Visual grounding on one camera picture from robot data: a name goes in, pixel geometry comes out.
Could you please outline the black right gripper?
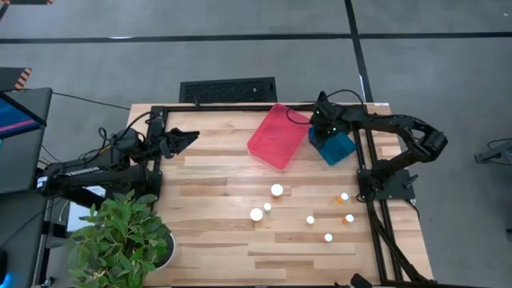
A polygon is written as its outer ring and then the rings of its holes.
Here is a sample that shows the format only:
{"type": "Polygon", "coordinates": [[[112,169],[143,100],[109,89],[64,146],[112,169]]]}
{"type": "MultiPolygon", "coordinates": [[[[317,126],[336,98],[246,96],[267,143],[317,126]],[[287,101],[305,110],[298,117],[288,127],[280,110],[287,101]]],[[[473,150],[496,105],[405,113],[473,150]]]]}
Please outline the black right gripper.
{"type": "Polygon", "coordinates": [[[314,132],[320,138],[330,138],[337,134],[349,134],[352,132],[350,124],[341,120],[345,110],[340,105],[328,100],[325,91],[321,91],[312,109],[310,124],[314,132]]]}

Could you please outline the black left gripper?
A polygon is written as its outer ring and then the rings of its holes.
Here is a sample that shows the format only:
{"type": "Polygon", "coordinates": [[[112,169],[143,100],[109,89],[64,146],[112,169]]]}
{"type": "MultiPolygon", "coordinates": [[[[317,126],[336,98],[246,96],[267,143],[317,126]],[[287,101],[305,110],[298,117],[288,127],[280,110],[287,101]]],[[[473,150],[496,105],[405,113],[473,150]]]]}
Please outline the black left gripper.
{"type": "Polygon", "coordinates": [[[198,136],[198,131],[181,131],[179,128],[173,128],[168,132],[156,134],[154,141],[158,144],[162,156],[166,159],[172,159],[195,142],[198,136]]]}

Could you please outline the blue plastic bin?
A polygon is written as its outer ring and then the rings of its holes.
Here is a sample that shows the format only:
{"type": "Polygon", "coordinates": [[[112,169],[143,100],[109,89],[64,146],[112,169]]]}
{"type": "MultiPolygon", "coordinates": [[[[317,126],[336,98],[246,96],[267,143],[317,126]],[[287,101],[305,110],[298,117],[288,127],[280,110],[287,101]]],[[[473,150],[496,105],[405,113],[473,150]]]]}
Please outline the blue plastic bin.
{"type": "Polygon", "coordinates": [[[313,127],[309,128],[310,144],[320,153],[328,165],[334,166],[356,151],[355,143],[344,133],[320,138],[313,127]]]}

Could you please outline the pink plastic bin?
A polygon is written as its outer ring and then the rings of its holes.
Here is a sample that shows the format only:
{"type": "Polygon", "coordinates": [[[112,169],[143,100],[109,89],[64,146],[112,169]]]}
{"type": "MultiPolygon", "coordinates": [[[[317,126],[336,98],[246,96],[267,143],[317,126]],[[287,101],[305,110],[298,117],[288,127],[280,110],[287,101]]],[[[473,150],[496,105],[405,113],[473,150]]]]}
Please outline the pink plastic bin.
{"type": "Polygon", "coordinates": [[[247,143],[248,151],[277,170],[284,170],[310,128],[308,117],[274,104],[247,143]]]}

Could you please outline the white plant pot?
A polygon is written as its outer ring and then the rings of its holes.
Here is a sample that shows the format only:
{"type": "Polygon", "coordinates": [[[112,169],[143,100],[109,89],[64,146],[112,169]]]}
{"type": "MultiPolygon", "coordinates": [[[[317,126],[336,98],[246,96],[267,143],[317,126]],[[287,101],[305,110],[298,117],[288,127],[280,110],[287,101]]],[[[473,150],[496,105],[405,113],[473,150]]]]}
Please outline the white plant pot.
{"type": "Polygon", "coordinates": [[[166,250],[162,255],[158,256],[157,262],[154,264],[156,270],[160,270],[167,266],[173,260],[176,253],[176,243],[172,233],[165,236],[164,240],[166,242],[166,250]]]}

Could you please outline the large leafy green plant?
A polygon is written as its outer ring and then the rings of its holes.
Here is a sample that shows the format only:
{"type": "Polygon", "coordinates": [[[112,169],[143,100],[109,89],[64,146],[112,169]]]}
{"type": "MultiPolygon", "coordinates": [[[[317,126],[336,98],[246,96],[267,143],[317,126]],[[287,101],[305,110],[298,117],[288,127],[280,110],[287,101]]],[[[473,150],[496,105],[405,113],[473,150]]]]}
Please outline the large leafy green plant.
{"type": "Polygon", "coordinates": [[[156,271],[171,230],[152,210],[153,194],[115,194],[82,220],[89,225],[70,236],[69,273],[75,288],[143,288],[156,271]]]}

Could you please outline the black stand foot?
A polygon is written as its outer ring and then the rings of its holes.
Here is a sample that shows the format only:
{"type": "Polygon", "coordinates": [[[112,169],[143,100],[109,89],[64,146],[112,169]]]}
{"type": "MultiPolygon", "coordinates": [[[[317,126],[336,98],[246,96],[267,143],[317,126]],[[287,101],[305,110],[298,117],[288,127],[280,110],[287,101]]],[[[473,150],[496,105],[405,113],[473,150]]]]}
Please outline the black stand foot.
{"type": "Polygon", "coordinates": [[[487,150],[474,155],[478,164],[512,166],[512,138],[500,138],[487,143],[487,150]]]}

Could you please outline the black orange striped board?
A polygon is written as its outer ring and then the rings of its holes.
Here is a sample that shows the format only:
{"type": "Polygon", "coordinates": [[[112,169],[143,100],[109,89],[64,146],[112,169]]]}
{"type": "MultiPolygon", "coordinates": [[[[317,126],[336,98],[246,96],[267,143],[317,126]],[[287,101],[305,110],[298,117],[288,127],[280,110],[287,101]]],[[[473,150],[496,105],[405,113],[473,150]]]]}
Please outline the black orange striped board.
{"type": "Polygon", "coordinates": [[[0,90],[23,90],[31,68],[0,67],[0,90]]]}

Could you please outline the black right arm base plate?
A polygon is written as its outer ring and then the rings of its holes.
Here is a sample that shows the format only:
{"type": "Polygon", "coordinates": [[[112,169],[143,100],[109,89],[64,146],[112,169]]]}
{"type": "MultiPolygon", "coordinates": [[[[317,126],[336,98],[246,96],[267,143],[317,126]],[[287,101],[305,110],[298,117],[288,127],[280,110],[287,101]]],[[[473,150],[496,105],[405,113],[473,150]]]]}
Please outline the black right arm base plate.
{"type": "Polygon", "coordinates": [[[414,199],[413,182],[417,178],[417,174],[411,176],[410,172],[404,169],[385,180],[381,188],[377,188],[374,180],[370,177],[369,170],[359,170],[357,172],[360,195],[363,201],[414,199]]]}

